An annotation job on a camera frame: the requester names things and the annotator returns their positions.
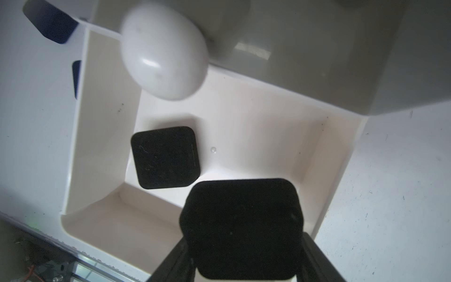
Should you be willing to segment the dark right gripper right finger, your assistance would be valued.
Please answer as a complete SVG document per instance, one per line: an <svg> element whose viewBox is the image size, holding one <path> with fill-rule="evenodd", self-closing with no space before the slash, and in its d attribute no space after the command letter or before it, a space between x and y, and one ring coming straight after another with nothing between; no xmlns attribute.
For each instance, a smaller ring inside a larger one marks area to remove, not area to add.
<svg viewBox="0 0 451 282"><path fill-rule="evenodd" d="M303 233L301 244L300 282L345 282L308 233Z"/></svg>

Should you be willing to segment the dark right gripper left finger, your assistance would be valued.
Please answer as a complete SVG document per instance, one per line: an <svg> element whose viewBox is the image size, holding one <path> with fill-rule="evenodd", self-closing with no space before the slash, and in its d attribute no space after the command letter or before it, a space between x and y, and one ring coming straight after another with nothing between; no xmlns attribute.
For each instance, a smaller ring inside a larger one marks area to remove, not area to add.
<svg viewBox="0 0 451 282"><path fill-rule="evenodd" d="M184 237L151 274L147 282L194 282L196 266Z"/></svg>

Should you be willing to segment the black brooch box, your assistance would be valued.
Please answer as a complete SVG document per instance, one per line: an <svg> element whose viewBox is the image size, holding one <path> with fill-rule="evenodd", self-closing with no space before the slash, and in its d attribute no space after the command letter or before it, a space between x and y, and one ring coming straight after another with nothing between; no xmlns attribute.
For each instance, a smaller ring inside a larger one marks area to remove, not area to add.
<svg viewBox="0 0 451 282"><path fill-rule="evenodd" d="M200 176L196 135L188 126L137 132L130 143L143 189L183 188Z"/></svg>
<svg viewBox="0 0 451 282"><path fill-rule="evenodd" d="M288 280L298 271L304 218L285 179L197 183L179 224L207 279Z"/></svg>

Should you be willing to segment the grey top drawer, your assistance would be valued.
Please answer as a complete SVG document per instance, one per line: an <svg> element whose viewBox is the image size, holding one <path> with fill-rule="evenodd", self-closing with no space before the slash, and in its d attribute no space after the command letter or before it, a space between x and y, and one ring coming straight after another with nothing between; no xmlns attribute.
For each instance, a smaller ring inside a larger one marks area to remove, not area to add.
<svg viewBox="0 0 451 282"><path fill-rule="evenodd" d="M99 1L92 24L169 101L208 64L362 115L451 98L449 1Z"/></svg>

